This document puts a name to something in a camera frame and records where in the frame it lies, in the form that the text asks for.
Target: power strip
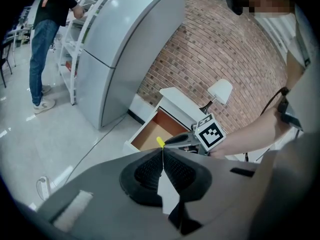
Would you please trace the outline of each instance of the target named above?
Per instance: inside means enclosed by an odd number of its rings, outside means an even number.
[[[44,200],[47,200],[50,196],[50,183],[46,176],[40,178],[41,194]]]

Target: brick wall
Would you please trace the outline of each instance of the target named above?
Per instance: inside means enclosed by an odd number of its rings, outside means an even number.
[[[237,16],[225,0],[185,0],[183,24],[157,56],[138,94],[155,106],[159,90],[176,87],[200,107],[208,87],[227,79],[233,90],[226,105],[210,107],[227,133],[254,121],[284,86],[284,63],[253,16]]]

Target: white refrigerator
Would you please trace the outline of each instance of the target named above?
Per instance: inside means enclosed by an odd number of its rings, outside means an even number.
[[[108,0],[80,55],[76,103],[100,129],[124,115],[153,61],[184,20],[184,0]]]

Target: white floor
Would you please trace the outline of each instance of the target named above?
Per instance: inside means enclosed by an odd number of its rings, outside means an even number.
[[[56,105],[34,115],[29,90],[29,59],[29,45],[16,48],[13,74],[10,75],[6,66],[3,70],[7,88],[0,80],[0,172],[15,199],[38,207],[43,201],[37,194],[36,181],[47,176],[60,187],[68,170],[73,169],[118,121],[98,131],[83,117],[77,105],[70,104],[69,92],[50,51],[42,80],[52,86],[47,96],[55,99]],[[71,179],[95,164],[123,156],[124,142],[140,126],[127,115],[96,145]]]

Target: open drawer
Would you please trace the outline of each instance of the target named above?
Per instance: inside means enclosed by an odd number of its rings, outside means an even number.
[[[130,155],[139,151],[159,148],[157,137],[161,137],[165,142],[173,136],[188,131],[187,127],[159,107],[135,135],[124,143],[123,153]]]

